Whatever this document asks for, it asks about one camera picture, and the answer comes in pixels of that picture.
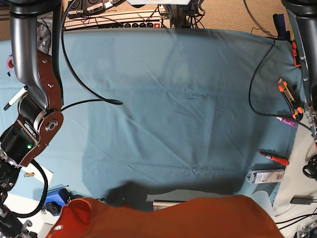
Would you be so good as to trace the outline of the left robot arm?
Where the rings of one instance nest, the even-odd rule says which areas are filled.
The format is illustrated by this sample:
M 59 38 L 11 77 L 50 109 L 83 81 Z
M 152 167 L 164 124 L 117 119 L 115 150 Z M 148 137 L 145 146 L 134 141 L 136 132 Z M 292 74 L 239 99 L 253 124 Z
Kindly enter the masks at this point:
M 314 141 L 317 140 L 317 2 L 283 0 L 301 61 L 306 98 L 305 114 Z

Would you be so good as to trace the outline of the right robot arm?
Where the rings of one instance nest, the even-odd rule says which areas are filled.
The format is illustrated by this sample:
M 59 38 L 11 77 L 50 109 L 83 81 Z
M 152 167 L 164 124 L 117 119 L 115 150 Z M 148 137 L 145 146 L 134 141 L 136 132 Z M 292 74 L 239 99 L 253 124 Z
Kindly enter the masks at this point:
M 34 238 L 29 218 L 44 205 L 49 182 L 36 162 L 63 123 L 63 89 L 58 69 L 62 4 L 59 0 L 13 0 L 10 3 L 11 48 L 15 75 L 23 84 L 18 117 L 0 137 L 0 233 L 6 238 Z M 44 189 L 38 206 L 19 214 L 3 203 L 21 168 L 33 165 Z

